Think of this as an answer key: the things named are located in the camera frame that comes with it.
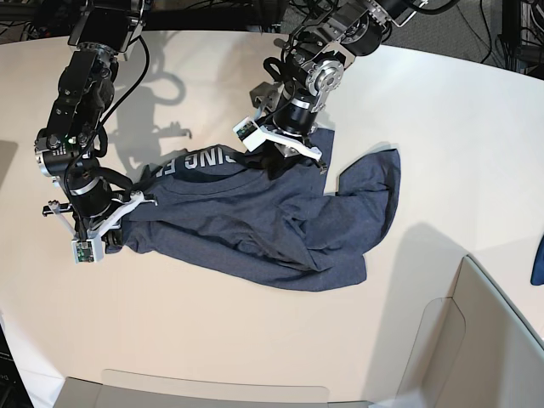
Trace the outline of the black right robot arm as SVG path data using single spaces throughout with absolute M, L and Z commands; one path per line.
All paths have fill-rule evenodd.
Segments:
M 67 201 L 49 201 L 43 216 L 56 217 L 71 235 L 76 263 L 97 263 L 119 244 L 122 218 L 156 203 L 141 183 L 99 163 L 108 148 L 105 124 L 115 99 L 119 59 L 128 58 L 152 9 L 150 1 L 86 1 L 73 28 L 70 63 L 58 82 L 46 127 L 35 139 L 37 165 Z

